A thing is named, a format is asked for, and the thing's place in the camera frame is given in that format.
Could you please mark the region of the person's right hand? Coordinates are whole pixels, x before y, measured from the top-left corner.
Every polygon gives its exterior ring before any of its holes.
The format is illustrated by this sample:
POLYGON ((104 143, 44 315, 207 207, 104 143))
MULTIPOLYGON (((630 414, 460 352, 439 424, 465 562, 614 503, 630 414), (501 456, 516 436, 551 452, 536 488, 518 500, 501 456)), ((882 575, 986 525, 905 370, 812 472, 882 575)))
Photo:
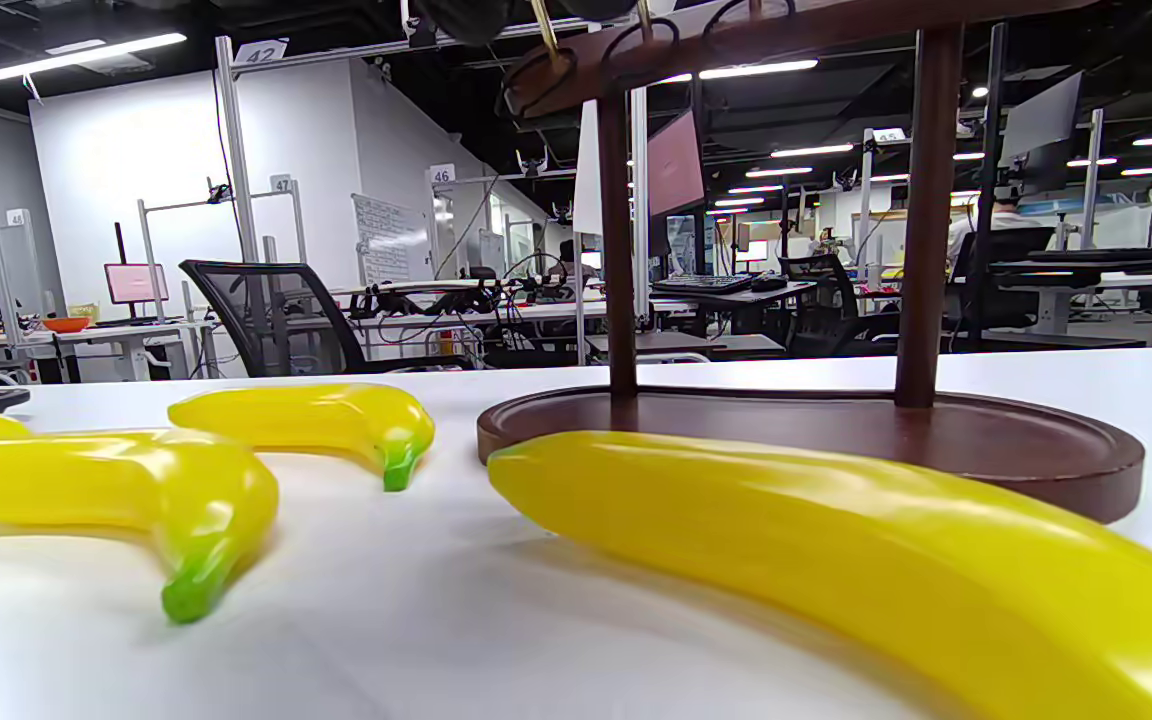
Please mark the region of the person's right hand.
MULTIPOLYGON (((422 18, 471 47, 483 47, 508 26, 521 1, 411 1, 422 18)), ((573 17, 607 22, 630 13, 639 1, 558 1, 573 17)))

